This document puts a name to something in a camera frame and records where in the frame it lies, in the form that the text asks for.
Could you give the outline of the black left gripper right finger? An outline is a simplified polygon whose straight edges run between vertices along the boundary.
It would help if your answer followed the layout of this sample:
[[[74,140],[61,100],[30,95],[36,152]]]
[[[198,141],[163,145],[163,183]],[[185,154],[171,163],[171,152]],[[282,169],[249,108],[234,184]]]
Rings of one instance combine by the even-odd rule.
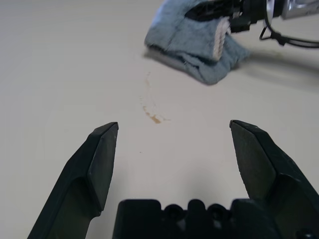
[[[297,164],[256,125],[229,126],[249,198],[265,203],[283,238],[317,239],[319,195]]]

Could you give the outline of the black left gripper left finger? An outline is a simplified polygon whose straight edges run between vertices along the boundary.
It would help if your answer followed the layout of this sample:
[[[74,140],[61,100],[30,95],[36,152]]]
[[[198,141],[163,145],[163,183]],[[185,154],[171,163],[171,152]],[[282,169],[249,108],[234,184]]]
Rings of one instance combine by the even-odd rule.
[[[105,208],[119,125],[93,130],[65,164],[28,238],[84,239]]]

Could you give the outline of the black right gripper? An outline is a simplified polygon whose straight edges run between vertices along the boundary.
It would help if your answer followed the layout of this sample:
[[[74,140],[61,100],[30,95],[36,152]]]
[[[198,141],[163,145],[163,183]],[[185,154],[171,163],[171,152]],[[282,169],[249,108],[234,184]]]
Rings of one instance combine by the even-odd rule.
[[[210,21],[228,17],[231,33],[249,31],[252,24],[264,19],[265,0],[209,0],[191,8],[185,17]]]

